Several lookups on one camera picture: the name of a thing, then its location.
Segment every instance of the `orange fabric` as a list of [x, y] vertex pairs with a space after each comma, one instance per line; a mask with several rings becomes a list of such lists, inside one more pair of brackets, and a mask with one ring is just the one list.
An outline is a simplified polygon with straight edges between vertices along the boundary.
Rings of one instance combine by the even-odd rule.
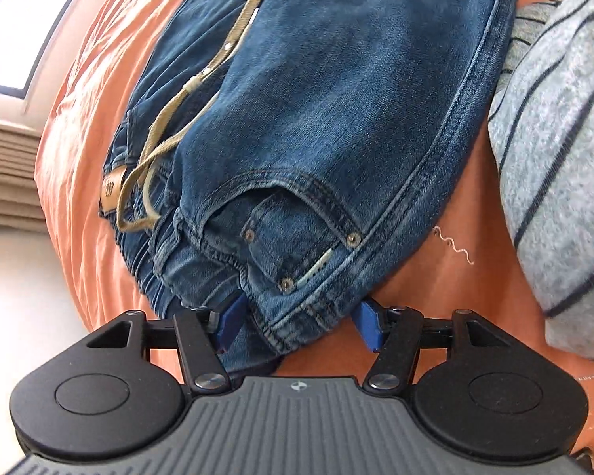
[[[520, 0], [520, 5], [536, 0]], [[89, 329], [140, 308], [153, 317], [114, 243], [108, 223], [97, 215], [101, 166], [131, 91], [167, 19], [182, 0], [108, 0], [61, 88], [44, 130], [36, 162], [49, 231], [68, 287]], [[521, 272], [504, 223], [497, 169], [484, 127], [456, 191], [439, 222], [474, 265], [437, 236], [374, 293], [387, 306], [408, 304], [427, 317], [448, 317], [469, 307], [526, 342], [577, 377], [594, 375], [594, 364], [548, 347], [543, 318]], [[423, 354], [422, 373], [442, 361]], [[344, 321], [315, 344], [290, 355], [284, 376], [365, 376], [374, 355]], [[180, 377], [173, 351], [152, 361]], [[583, 381], [590, 417], [577, 447], [594, 449], [594, 379]]]

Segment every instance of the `jeans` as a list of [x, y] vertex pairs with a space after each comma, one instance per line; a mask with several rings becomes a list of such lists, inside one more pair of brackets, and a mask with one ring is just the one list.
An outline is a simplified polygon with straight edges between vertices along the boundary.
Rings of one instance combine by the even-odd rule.
[[[109, 150], [137, 166], [148, 129], [201, 72], [246, 0], [185, 0]], [[186, 97], [155, 164], [153, 228], [116, 231], [154, 310], [250, 316], [222, 360], [271, 366], [333, 329], [421, 244], [466, 164], [516, 0], [263, 0], [238, 52]], [[145, 214], [141, 188], [122, 209]], [[115, 211], [102, 213], [114, 226]]]

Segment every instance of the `brown leather label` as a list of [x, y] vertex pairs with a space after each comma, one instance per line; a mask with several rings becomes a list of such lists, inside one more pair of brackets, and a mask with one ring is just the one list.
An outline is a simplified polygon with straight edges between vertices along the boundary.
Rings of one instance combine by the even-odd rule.
[[125, 166], [113, 169], [103, 178], [101, 184], [101, 210], [105, 213], [116, 209], [121, 193], [121, 181], [124, 179]]

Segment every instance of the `gray striped fabric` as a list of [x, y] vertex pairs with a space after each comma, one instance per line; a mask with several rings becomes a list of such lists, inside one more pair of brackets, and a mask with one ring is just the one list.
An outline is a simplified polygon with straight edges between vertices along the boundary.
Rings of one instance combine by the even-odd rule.
[[547, 341], [594, 359], [594, 0], [518, 12], [489, 115], [508, 231]]

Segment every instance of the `gray ribbed surface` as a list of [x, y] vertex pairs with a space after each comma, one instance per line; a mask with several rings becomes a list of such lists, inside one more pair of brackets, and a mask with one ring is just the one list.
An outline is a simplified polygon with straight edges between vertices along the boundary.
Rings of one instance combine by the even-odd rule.
[[[305, 382], [301, 391], [291, 388]], [[165, 441], [125, 460], [61, 465], [30, 457], [13, 475], [580, 475], [570, 458], [528, 467], [476, 464], [442, 450], [394, 399], [352, 379], [245, 379], [198, 399]]]

